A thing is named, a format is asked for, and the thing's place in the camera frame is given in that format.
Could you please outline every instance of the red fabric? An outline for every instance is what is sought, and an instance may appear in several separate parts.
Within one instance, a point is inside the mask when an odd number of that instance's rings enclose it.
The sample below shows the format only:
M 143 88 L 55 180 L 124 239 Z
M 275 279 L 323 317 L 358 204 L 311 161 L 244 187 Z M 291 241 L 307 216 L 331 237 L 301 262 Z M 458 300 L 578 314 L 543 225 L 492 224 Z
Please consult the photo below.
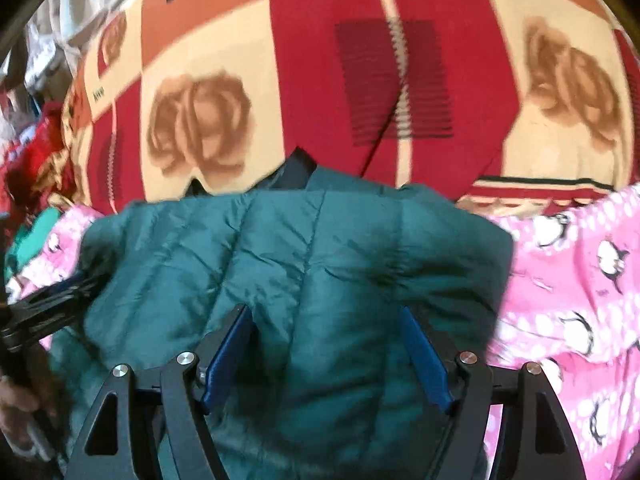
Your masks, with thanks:
M 48 103 L 43 110 L 42 119 L 36 127 L 33 140 L 24 146 L 20 155 L 6 163 L 0 170 L 4 182 L 0 192 L 0 210 L 8 211 L 10 217 L 6 223 L 6 235 L 11 239 L 27 216 L 36 216 L 48 205 L 52 188 L 39 189 L 36 184 L 42 179 L 43 165 L 53 153 L 64 148 L 62 142 L 60 114 L 62 105 Z M 67 194 L 73 193 L 74 179 L 68 189 L 60 189 Z
M 463 196 L 520 102 L 490 0 L 396 0 L 409 50 L 412 182 Z
M 535 200 L 549 200 L 549 189 L 545 188 L 544 179 L 541 179 L 540 187 L 527 189 L 526 187 L 501 187 L 499 189 L 495 187 L 483 187 L 482 185 L 476 184 L 472 188 L 473 195 L 475 196 L 491 196 L 495 197 L 496 192 L 500 192 L 501 197 L 513 197 L 517 196 L 519 198 L 530 198 Z M 607 196 L 612 189 L 603 189 L 598 191 L 597 189 L 593 189 L 593 187 L 578 187 L 579 182 L 573 181 L 562 181 L 566 185 L 566 189 L 554 189 L 553 190 L 553 200 L 583 200 L 584 202 L 590 202 L 593 200 L 599 200 L 604 196 Z M 547 181 L 547 185 L 551 187 L 553 185 L 552 181 Z
M 400 81 L 380 0 L 270 4 L 286 154 L 299 146 L 319 164 L 361 174 L 387 134 L 376 177 L 392 186 L 396 135 L 385 129 Z
M 64 148 L 62 142 L 61 104 L 48 103 L 42 119 L 36 127 L 33 140 L 25 145 L 22 153 L 8 163 L 6 185 L 17 206 L 37 214 L 40 194 L 32 189 L 44 162 Z
M 133 200 L 145 197 L 140 168 L 140 90 L 141 82 L 137 79 L 94 123 L 87 181 L 92 207 L 102 214 L 112 214 L 113 206 L 121 211 Z

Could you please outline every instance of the green fabric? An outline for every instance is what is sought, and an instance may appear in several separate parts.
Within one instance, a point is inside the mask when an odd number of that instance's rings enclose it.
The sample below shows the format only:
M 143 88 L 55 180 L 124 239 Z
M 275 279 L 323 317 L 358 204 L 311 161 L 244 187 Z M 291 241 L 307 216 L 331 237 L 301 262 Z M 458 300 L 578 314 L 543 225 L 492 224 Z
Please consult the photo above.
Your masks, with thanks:
M 26 264 L 34 259 L 44 247 L 49 233 L 60 218 L 60 211 L 49 207 L 38 215 L 31 229 L 20 226 L 15 235 L 14 243 L 4 256 L 4 282 L 8 282 L 14 271 L 20 272 Z M 8 262 L 15 257 L 17 269 L 10 269 Z
M 231 480 L 423 479 L 442 417 L 399 337 L 421 304 L 484 353 L 511 237 L 424 187 L 318 169 L 306 191 L 138 204 L 86 232 L 80 266 L 113 273 L 82 326 L 56 334 L 70 448 L 108 371 L 165 364 L 236 304 L 254 314 L 234 387 L 209 418 Z M 165 479 L 176 479 L 166 440 Z

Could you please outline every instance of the human hand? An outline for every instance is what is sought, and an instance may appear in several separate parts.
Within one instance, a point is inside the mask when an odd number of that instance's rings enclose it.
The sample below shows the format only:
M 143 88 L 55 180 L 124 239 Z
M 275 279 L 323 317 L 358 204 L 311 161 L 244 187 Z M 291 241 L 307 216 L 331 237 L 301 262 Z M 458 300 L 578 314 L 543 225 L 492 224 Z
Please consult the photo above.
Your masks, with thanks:
M 33 445 L 27 432 L 31 413 L 43 409 L 55 421 L 60 391 L 58 381 L 49 369 L 49 357 L 40 345 L 27 351 L 27 368 L 32 388 L 14 384 L 0 369 L 0 431 L 23 450 L 29 450 Z

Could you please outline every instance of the black bracket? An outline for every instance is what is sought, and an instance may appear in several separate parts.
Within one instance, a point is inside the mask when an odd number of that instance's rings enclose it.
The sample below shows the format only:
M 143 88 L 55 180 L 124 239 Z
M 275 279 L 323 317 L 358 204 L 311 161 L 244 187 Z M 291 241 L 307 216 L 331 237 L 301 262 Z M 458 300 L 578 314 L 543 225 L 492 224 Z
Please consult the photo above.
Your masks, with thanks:
M 490 480 L 586 480 L 571 426 L 539 364 L 526 363 L 520 370 L 488 366 L 473 352 L 458 352 L 448 336 L 431 327 L 425 309 L 404 307 L 400 316 L 425 394 L 449 415 L 428 478 L 471 479 L 489 407 L 503 404 Z
M 26 363 L 29 347 L 47 335 L 70 325 L 98 296 L 108 277 L 76 274 L 65 282 L 45 287 L 9 306 L 4 286 L 0 287 L 0 368 L 15 384 L 31 387 Z M 33 413 L 28 431 L 39 457 L 49 464 L 50 474 L 62 478 L 56 463 L 66 456 L 63 438 L 43 410 Z
M 225 402 L 253 328 L 251 310 L 237 306 L 193 352 L 139 374 L 116 366 L 84 421 L 65 479 L 161 479 L 145 416 L 151 405 L 162 406 L 180 480 L 228 480 L 204 417 Z

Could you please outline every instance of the silver screw head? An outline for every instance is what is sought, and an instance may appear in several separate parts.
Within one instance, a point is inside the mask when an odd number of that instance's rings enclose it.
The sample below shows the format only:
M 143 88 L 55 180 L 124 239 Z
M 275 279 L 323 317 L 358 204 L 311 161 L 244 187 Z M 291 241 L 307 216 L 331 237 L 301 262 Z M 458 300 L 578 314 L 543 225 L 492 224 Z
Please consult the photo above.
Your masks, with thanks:
M 129 372 L 127 365 L 118 365 L 113 369 L 114 377 L 124 377 Z
M 540 375 L 542 373 L 542 366 L 538 363 L 527 363 L 527 372 L 531 375 Z
M 193 352 L 182 352 L 180 355 L 178 355 L 176 361 L 178 361 L 179 365 L 186 366 L 193 363 L 193 360 L 195 358 L 196 356 Z
M 465 365 L 474 365 L 478 362 L 478 356 L 473 352 L 464 351 L 464 352 L 460 352 L 460 360 Z

